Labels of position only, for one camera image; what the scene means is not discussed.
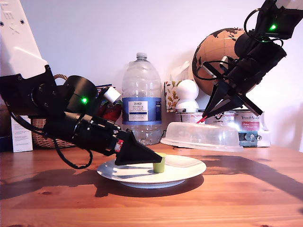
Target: basket handle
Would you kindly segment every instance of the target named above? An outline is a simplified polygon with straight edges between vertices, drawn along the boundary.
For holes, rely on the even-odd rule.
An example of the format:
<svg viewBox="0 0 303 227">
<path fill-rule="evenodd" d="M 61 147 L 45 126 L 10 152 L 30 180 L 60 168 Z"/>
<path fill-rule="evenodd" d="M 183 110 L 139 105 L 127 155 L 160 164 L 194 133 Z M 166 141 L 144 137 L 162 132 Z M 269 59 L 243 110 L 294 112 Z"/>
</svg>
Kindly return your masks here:
<svg viewBox="0 0 303 227">
<path fill-rule="evenodd" d="M 54 79 L 62 78 L 62 79 L 64 79 L 64 80 L 67 80 L 67 76 L 65 76 L 65 75 L 63 75 L 63 74 L 56 74 L 56 75 L 54 75 L 53 78 L 54 78 Z"/>
</svg>

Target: white cylinder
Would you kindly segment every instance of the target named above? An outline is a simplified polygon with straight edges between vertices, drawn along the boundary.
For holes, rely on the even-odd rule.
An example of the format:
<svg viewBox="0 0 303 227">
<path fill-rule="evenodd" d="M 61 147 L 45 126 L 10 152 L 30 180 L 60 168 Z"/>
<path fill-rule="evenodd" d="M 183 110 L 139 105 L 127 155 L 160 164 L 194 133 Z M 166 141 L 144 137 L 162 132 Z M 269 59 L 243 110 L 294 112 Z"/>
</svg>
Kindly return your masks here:
<svg viewBox="0 0 303 227">
<path fill-rule="evenodd" d="M 109 89 L 104 93 L 104 97 L 110 103 L 116 104 L 117 100 L 121 97 L 121 94 L 113 87 L 109 87 Z"/>
</svg>

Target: white box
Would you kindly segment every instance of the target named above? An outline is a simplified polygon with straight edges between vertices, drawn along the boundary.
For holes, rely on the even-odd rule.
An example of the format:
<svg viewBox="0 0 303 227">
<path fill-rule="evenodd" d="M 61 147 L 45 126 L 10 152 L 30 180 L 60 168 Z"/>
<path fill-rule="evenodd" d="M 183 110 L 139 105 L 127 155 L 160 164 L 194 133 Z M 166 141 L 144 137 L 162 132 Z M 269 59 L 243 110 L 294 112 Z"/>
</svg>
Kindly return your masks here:
<svg viewBox="0 0 303 227">
<path fill-rule="evenodd" d="M 27 116 L 21 116 L 25 121 L 30 123 Z M 13 152 L 33 150 L 32 132 L 23 128 L 13 118 L 11 118 L 11 133 L 13 137 Z"/>
</svg>

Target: white plate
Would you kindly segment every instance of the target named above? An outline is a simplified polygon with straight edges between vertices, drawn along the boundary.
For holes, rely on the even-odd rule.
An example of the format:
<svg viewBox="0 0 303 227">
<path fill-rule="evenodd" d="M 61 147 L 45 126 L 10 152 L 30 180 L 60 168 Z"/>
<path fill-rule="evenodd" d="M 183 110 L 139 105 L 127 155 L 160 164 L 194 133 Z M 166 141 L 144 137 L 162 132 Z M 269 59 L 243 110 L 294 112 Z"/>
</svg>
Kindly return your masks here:
<svg viewBox="0 0 303 227">
<path fill-rule="evenodd" d="M 116 166 L 115 160 L 100 165 L 97 172 L 108 179 L 135 188 L 166 188 L 200 175 L 206 170 L 204 162 L 186 156 L 167 155 L 165 170 L 153 172 L 152 163 Z"/>
</svg>

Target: green led light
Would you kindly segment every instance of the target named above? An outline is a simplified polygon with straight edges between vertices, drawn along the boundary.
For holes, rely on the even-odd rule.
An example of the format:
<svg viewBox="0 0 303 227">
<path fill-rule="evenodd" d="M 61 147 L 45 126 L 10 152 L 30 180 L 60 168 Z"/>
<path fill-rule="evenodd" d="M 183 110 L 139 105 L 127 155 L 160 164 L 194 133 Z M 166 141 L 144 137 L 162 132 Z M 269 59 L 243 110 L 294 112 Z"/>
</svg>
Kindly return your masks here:
<svg viewBox="0 0 303 227">
<path fill-rule="evenodd" d="M 82 98 L 82 99 L 81 99 L 81 102 L 82 102 L 83 104 L 86 104 L 88 101 L 89 101 L 89 100 L 88 100 L 87 98 Z"/>
<path fill-rule="evenodd" d="M 273 25 L 269 28 L 270 31 L 273 31 L 273 30 L 275 30 L 275 29 L 276 29 L 276 25 L 275 25 L 275 24 L 273 24 Z"/>
</svg>

